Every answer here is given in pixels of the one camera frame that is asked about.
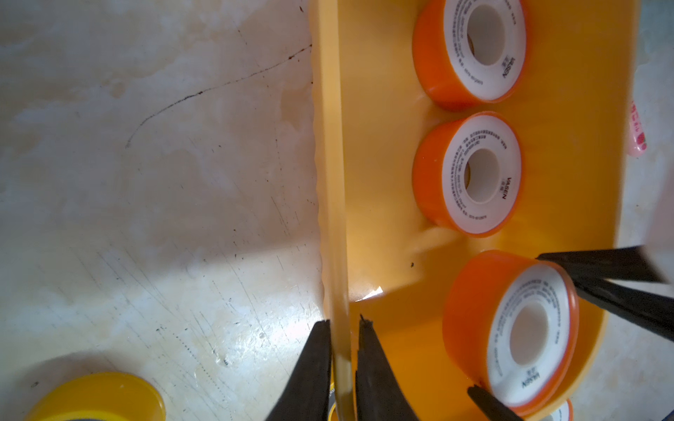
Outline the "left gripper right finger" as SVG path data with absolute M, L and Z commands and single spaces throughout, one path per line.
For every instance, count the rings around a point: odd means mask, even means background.
M 361 317 L 356 369 L 358 420 L 418 420 L 398 385 L 373 322 Z

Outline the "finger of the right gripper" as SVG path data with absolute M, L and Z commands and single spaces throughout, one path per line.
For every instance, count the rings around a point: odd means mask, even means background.
M 665 284 L 669 280 L 646 257 L 642 246 L 540 254 L 572 280 L 589 303 L 669 341 L 673 340 L 673 299 L 619 285 L 619 281 Z
M 489 391 L 477 385 L 468 387 L 470 399 L 491 421 L 523 421 L 513 410 L 498 401 Z

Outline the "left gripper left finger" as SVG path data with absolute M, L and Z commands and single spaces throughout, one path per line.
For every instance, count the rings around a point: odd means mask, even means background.
M 332 370 L 329 320 L 316 322 L 267 420 L 327 420 Z

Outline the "yellow plastic storage box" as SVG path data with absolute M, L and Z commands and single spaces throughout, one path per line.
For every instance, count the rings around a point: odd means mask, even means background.
M 412 31 L 423 8 L 306 6 L 326 315 L 341 395 L 359 322 L 369 319 L 420 419 L 479 420 L 470 380 L 442 341 L 450 286 L 484 250 L 536 257 L 614 245 L 640 5 L 526 2 L 526 65 L 514 94 L 493 105 L 520 138 L 523 184 L 510 220 L 487 238 L 433 226 L 412 194 L 419 142 L 456 119 L 427 97 L 414 71 Z

